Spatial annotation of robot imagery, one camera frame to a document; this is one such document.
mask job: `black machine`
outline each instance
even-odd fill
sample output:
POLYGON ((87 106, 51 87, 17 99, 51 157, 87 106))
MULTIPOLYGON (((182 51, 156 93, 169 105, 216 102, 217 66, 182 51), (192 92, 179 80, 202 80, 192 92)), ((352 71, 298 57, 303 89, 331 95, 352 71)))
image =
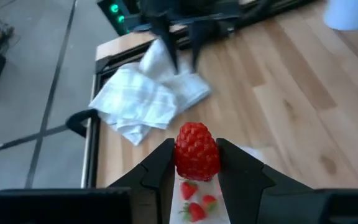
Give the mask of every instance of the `black machine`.
POLYGON ((207 42, 235 30, 315 0, 102 0, 99 7, 119 34, 151 30, 165 43, 177 68, 176 38, 170 25, 187 25, 193 51, 193 69, 207 42))
MULTIPOLYGON (((358 223, 358 190, 312 190, 216 142, 231 223, 358 223)), ((165 140, 106 189, 0 191, 0 223, 169 223, 174 145, 165 140)))

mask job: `green light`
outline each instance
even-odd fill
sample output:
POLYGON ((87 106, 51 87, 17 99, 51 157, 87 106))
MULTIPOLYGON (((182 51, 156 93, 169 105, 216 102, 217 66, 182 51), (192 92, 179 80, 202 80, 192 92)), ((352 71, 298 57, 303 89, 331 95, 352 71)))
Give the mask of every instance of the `green light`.
POLYGON ((124 16, 119 16, 117 20, 119 23, 124 22, 124 16))
POLYGON ((118 5, 117 4, 112 4, 110 6, 110 11, 113 13, 117 13, 118 12, 118 5))

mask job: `white cup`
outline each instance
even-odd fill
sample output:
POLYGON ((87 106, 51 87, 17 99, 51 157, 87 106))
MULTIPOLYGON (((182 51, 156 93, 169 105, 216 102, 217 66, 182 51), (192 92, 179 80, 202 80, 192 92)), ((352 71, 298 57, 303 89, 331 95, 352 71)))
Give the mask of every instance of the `white cup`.
POLYGON ((358 29, 358 0, 328 0, 324 22, 332 29, 358 29))

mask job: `white paper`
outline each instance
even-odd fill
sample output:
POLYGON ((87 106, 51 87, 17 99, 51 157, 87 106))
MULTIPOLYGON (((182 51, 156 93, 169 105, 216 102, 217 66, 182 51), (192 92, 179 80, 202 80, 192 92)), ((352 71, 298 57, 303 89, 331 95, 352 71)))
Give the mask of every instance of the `white paper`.
MULTIPOLYGON (((262 153, 253 148, 238 146, 251 156, 254 156, 260 161, 264 161, 262 153)), ((183 210, 183 206, 186 203, 186 200, 183 199, 180 192, 180 184, 185 181, 184 178, 180 177, 175 172, 175 183, 173 186, 173 195, 172 195, 172 206, 171 206, 171 215, 170 223, 171 224, 182 224, 186 223, 183 221, 183 214, 180 211, 183 210)), ((224 205, 224 200, 222 192, 219 186, 218 176, 215 175, 211 182, 199 182, 195 181, 198 186, 198 191, 190 198, 187 202, 196 202, 202 206, 202 198, 204 195, 212 195, 216 197, 218 201, 218 206, 211 213, 207 213, 207 217, 204 220, 196 222, 197 224, 226 224, 230 223, 229 216, 227 214, 226 207, 224 205)))

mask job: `small strawberry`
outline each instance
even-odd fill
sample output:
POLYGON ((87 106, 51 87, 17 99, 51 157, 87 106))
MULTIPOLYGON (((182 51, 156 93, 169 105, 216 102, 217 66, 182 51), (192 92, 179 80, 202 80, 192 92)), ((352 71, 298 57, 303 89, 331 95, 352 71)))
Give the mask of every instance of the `small strawberry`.
POLYGON ((178 174, 186 179, 210 181, 221 169, 218 145, 202 123, 180 128, 173 155, 178 174))
POLYGON ((212 195, 203 197, 203 206, 207 212, 212 212, 218 206, 218 201, 212 195))
POLYGON ((185 200, 189 200, 198 190, 198 186, 194 182, 184 181, 180 185, 180 191, 185 200))
POLYGON ((185 203, 183 211, 181 212, 185 213, 185 216, 183 217, 183 221, 185 222, 197 222, 206 218, 203 208, 194 202, 185 203))

